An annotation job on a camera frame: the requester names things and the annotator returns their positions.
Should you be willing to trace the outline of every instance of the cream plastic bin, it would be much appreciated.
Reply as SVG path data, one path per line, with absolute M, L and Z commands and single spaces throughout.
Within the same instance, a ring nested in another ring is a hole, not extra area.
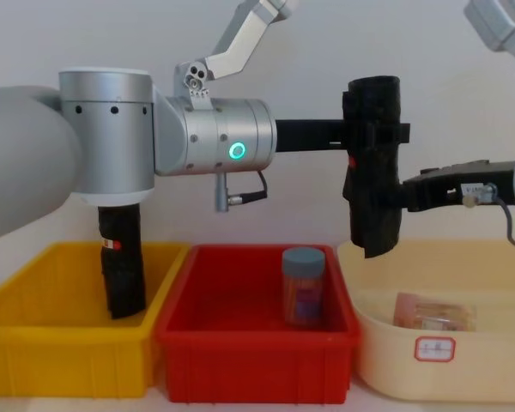
M 405 240 L 366 260 L 338 250 L 360 321 L 356 370 L 405 400 L 515 403 L 515 247 L 505 241 Z M 476 308 L 476 332 L 392 326 L 399 292 Z

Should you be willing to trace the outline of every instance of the green indicator light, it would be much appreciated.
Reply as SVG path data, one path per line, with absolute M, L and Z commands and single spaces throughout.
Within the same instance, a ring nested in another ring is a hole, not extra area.
M 234 161 L 239 161 L 240 159 L 242 159 L 244 157 L 245 154 L 246 154 L 246 146 L 244 145 L 244 143 L 241 143 L 241 142 L 233 143 L 233 145 L 229 149 L 229 156 Z

